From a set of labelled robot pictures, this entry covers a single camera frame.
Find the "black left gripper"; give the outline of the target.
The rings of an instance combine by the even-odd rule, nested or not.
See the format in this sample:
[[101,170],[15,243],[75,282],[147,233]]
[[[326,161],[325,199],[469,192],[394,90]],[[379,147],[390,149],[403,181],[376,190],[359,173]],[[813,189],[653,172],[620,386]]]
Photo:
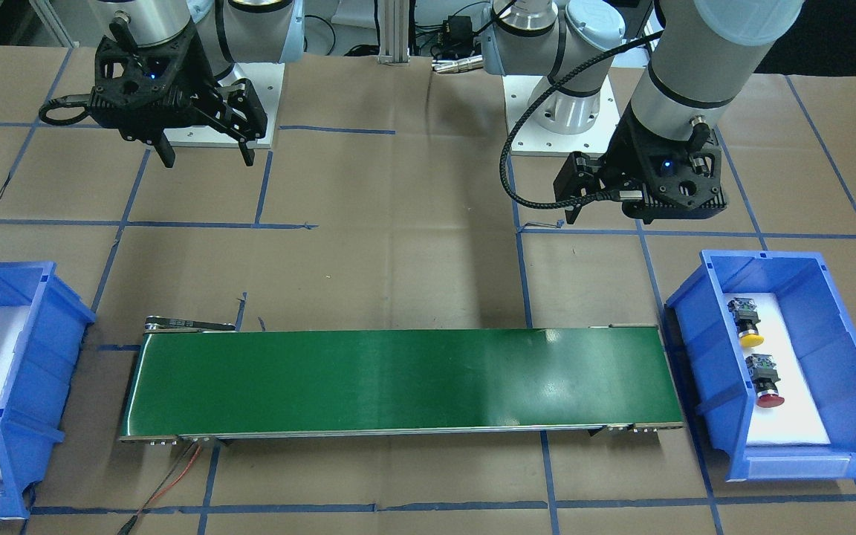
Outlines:
[[[721,186],[722,152],[709,124],[692,119],[692,132],[675,141],[649,131],[625,112],[605,153],[605,187],[620,192],[625,216],[699,220],[727,209]],[[565,207],[568,226],[582,204]]]

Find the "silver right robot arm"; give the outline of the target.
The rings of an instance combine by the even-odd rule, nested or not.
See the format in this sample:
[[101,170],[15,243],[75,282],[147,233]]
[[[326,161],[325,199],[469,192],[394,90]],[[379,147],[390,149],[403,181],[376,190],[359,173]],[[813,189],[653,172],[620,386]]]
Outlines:
[[285,64],[305,52],[299,1],[94,1],[105,24],[94,58],[89,116],[130,142],[175,163],[171,129],[206,126],[237,143],[251,166],[254,143],[268,133],[255,82],[223,85],[236,65]]

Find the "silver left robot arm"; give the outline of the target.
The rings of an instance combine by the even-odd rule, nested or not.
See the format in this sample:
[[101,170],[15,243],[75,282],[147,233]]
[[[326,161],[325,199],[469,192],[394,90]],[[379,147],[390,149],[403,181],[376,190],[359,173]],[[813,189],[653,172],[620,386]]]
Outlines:
[[[592,202],[621,204],[625,216],[702,220],[726,210],[717,122],[800,1],[658,1],[662,31],[625,41],[625,23],[604,1],[493,1],[481,38],[484,69],[536,76],[538,83],[499,157],[504,192],[532,210],[565,210],[574,223]],[[507,161],[529,122],[563,135],[587,132],[618,54],[655,48],[598,156],[571,150],[553,182],[554,200],[534,202],[510,185]]]

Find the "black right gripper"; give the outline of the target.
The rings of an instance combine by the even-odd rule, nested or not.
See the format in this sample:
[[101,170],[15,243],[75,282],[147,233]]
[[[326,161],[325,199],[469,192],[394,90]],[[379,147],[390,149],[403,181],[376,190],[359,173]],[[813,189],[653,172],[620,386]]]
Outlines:
[[[157,45],[138,42],[137,18],[115,15],[95,55],[95,82],[86,111],[123,138],[149,142],[167,169],[175,152],[166,129],[206,126],[215,109],[215,79],[194,21]],[[240,141],[244,165],[254,166],[255,141]]]

